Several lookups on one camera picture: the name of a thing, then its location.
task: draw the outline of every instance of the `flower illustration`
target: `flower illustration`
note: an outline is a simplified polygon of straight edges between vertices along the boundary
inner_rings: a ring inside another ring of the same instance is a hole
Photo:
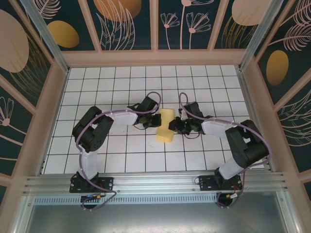
[[[8,98],[7,103],[4,97],[0,97],[0,125],[10,125],[10,118],[13,112],[14,101]]]
[[[163,13],[163,14],[161,14],[161,20],[162,20],[162,23],[163,23],[163,25],[165,27],[166,41],[167,41],[167,45],[168,45],[169,50],[170,50],[171,47],[170,47],[170,43],[169,43],[169,37],[167,35],[167,29],[179,26],[179,21],[177,21],[178,18],[176,16],[176,13],[174,13],[174,14],[169,13],[169,14],[167,14],[167,16],[166,16],[165,13]]]
[[[210,30],[210,24],[208,24],[208,13],[197,13],[193,18],[193,12],[187,14],[187,24],[190,32],[189,49],[191,49],[191,37],[193,33],[201,33]]]
[[[214,0],[181,0],[181,3],[184,6],[191,6],[191,5],[206,5],[206,4],[210,4],[213,3]]]
[[[4,97],[0,97],[0,126],[4,126],[4,127],[9,126],[12,129],[22,134],[26,134],[25,132],[15,128],[14,126],[10,124],[13,108],[14,108],[14,101],[12,99],[8,98],[8,101],[6,102]],[[23,145],[22,143],[15,141],[11,138],[8,138],[2,134],[0,134],[0,137],[9,142],[15,143],[19,146]]]
[[[180,49],[183,49],[183,24],[184,24],[184,14],[185,14],[185,8],[188,6],[199,6],[199,5],[206,5],[213,3],[214,0],[181,0],[181,4],[183,4],[183,12],[181,15],[181,27],[180,27]]]

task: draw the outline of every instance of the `black bracket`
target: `black bracket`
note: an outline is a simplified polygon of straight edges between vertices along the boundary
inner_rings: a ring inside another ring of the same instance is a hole
[[[99,177],[97,175],[90,180],[99,187],[112,190],[113,177]],[[104,191],[90,185],[78,172],[76,177],[70,180],[70,193],[104,193]]]
[[[222,190],[234,190],[234,185],[240,190],[242,189],[242,183],[240,176],[234,176],[229,180],[225,180],[225,182],[222,183],[221,186],[219,186],[215,180],[214,175],[209,176],[199,176],[196,178],[195,181],[196,184],[200,186],[201,191],[222,191]]]

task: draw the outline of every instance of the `yellow sponge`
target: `yellow sponge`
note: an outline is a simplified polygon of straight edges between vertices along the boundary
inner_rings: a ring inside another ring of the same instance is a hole
[[[175,118],[174,109],[160,109],[161,126],[156,130],[158,142],[172,142],[174,131],[169,130],[169,123]]]

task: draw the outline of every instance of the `white grid mat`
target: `white grid mat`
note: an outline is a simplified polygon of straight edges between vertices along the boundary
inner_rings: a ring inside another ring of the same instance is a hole
[[[249,119],[234,66],[72,68],[42,173],[78,170],[79,155],[71,132],[91,106],[125,109],[141,102],[150,91],[159,92],[162,107],[175,109],[176,116],[178,94],[185,92],[189,101],[199,103],[205,116],[236,122]],[[172,143],[160,143],[156,128],[125,126],[109,132],[99,149],[98,171],[213,170],[231,156],[228,142],[214,136],[187,139],[176,134]]]

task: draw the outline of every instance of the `foam block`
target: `foam block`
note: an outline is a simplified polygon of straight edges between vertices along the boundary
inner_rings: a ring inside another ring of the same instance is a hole
[[[161,126],[156,130],[156,140],[158,142],[172,142],[174,131],[169,130],[169,123],[175,119],[174,109],[160,109]]]

